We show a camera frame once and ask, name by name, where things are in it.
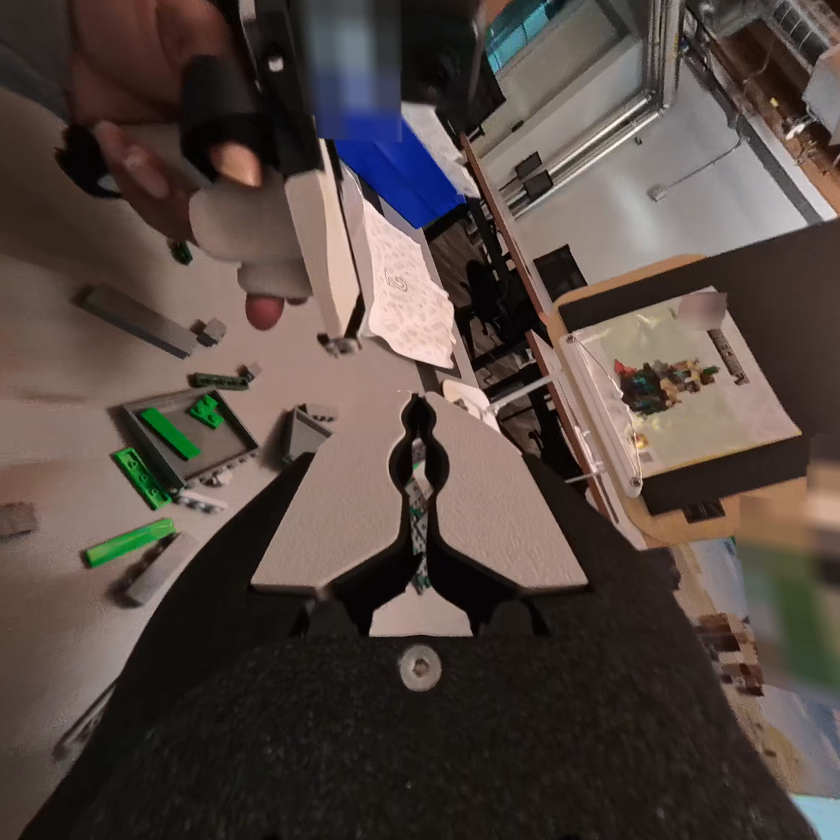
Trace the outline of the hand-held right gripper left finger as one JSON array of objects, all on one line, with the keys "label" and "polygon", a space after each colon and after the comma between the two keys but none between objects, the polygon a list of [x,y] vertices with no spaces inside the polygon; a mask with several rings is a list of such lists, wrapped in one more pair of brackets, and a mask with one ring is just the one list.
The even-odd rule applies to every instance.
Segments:
[{"label": "hand-held right gripper left finger", "polygon": [[251,578],[261,592],[384,605],[413,578],[405,478],[412,391],[352,407],[313,454]]}]

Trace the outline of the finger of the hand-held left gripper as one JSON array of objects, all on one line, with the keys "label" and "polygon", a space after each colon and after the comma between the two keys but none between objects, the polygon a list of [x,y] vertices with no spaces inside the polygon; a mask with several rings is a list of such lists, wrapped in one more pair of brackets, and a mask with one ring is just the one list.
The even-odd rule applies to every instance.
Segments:
[{"label": "finger of the hand-held left gripper", "polygon": [[290,177],[284,190],[311,291],[328,340],[343,340],[360,295],[334,173]]},{"label": "finger of the hand-held left gripper", "polygon": [[373,266],[364,222],[364,205],[365,199],[359,179],[356,176],[345,176],[344,214],[359,278],[360,292],[364,301],[364,315],[358,335],[362,340],[372,340],[374,334],[370,327],[370,315],[374,302]]}]

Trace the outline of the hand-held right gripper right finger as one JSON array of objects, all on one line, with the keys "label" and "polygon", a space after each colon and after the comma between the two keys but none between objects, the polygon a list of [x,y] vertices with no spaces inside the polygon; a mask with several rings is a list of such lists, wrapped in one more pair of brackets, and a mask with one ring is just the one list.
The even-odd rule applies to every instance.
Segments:
[{"label": "hand-held right gripper right finger", "polygon": [[427,397],[432,439],[446,456],[436,493],[445,547],[534,594],[588,580],[522,454],[498,431],[441,395]]}]

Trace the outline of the small grey green lego assembly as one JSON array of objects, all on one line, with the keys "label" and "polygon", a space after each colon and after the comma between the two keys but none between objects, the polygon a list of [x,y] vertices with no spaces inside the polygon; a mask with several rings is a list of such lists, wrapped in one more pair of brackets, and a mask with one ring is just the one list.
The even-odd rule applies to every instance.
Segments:
[{"label": "small grey green lego assembly", "polygon": [[429,504],[434,489],[426,476],[426,452],[425,443],[415,438],[412,444],[412,474],[405,486],[413,555],[418,560],[411,580],[417,595],[423,595],[432,588],[427,571],[427,528]]}]

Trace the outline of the dark grey long lego brick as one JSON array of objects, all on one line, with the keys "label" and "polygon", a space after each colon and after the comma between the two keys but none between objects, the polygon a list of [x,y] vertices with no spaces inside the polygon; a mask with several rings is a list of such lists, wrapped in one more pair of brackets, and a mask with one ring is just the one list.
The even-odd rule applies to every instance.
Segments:
[{"label": "dark grey long lego brick", "polygon": [[178,359],[189,357],[198,347],[194,332],[112,287],[100,285],[88,290],[81,295],[80,306]]}]

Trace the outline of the bright green long lego bar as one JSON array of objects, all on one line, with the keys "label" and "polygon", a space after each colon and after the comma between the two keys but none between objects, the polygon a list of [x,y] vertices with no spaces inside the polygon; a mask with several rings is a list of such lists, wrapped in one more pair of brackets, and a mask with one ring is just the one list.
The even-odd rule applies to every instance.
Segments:
[{"label": "bright green long lego bar", "polygon": [[94,569],[175,534],[173,519],[161,518],[83,550],[81,558],[88,568]]}]

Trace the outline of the lego set box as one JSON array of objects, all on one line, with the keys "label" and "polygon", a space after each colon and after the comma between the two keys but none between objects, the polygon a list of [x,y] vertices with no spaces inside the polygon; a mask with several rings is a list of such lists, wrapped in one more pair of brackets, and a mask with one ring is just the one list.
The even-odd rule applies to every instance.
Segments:
[{"label": "lego set box", "polygon": [[838,525],[675,558],[677,601],[748,740],[788,792],[837,800]]}]

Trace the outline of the thin light grey lego plate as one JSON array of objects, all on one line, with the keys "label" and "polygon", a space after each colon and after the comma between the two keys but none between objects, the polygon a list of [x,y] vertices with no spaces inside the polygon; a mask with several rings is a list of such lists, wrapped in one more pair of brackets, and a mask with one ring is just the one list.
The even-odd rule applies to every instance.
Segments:
[{"label": "thin light grey lego plate", "polygon": [[66,730],[53,749],[55,761],[67,763],[77,760],[102,722],[116,686],[117,681],[114,680]]}]

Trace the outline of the person's left hand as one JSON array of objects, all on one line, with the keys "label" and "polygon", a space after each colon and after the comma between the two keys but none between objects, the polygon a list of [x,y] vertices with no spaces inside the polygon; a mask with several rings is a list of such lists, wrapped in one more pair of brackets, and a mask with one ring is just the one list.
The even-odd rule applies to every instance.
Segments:
[{"label": "person's left hand", "polygon": [[185,179],[123,126],[180,118],[182,77],[200,56],[240,60],[232,29],[211,2],[69,2],[67,104],[90,128],[122,199],[168,239],[196,242]]}]

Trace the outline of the white printed paper bag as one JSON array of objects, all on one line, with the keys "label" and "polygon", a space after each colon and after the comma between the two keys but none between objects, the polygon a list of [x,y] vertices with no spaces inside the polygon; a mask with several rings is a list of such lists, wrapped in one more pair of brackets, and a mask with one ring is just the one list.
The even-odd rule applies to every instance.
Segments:
[{"label": "white printed paper bag", "polygon": [[362,207],[372,269],[369,331],[408,360],[452,369],[452,301],[433,282],[420,245],[386,220],[368,200],[363,200]]}]

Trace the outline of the blue storage bin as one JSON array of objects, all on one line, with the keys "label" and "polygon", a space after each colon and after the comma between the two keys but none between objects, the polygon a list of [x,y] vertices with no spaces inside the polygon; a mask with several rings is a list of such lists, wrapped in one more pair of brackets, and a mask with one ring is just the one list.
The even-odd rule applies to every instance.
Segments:
[{"label": "blue storage bin", "polygon": [[469,205],[464,194],[405,118],[401,129],[399,140],[336,140],[334,145],[341,162],[413,228],[465,219]]}]

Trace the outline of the metal pipes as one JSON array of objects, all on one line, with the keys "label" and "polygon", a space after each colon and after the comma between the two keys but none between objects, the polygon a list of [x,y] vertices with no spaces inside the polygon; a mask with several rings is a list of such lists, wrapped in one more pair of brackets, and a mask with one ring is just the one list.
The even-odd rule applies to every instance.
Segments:
[{"label": "metal pipes", "polygon": [[539,152],[549,186],[507,198],[515,218],[530,213],[662,117],[676,99],[685,2],[649,2],[644,40],[626,35],[520,128]]}]

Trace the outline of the instruction booklet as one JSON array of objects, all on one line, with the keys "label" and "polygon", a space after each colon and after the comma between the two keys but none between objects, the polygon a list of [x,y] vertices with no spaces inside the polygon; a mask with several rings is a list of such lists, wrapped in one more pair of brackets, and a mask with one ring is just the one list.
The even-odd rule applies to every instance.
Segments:
[{"label": "instruction booklet", "polygon": [[655,476],[802,435],[713,286],[572,331],[566,346],[633,496]]}]

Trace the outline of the dark grey lego bracket piece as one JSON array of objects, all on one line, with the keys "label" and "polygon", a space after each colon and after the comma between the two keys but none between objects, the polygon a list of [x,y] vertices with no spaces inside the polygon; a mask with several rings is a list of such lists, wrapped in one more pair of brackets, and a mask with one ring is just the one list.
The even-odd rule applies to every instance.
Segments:
[{"label": "dark grey lego bracket piece", "polygon": [[332,434],[339,411],[307,402],[288,411],[280,427],[280,463],[288,465],[301,455],[313,454]]}]

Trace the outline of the dark grey lego window frame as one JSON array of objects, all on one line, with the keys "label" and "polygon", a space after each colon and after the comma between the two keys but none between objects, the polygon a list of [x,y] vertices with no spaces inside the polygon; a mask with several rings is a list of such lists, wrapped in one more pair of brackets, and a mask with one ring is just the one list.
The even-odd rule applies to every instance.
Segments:
[{"label": "dark grey lego window frame", "polygon": [[[222,418],[216,428],[191,413],[204,396],[216,402],[215,412]],[[143,462],[168,491],[193,487],[224,469],[240,466],[255,457],[259,448],[220,391],[191,389],[146,397],[120,405],[117,412]],[[190,458],[182,455],[144,418],[145,414],[160,416],[165,426],[175,429],[197,448],[197,454]]]}]

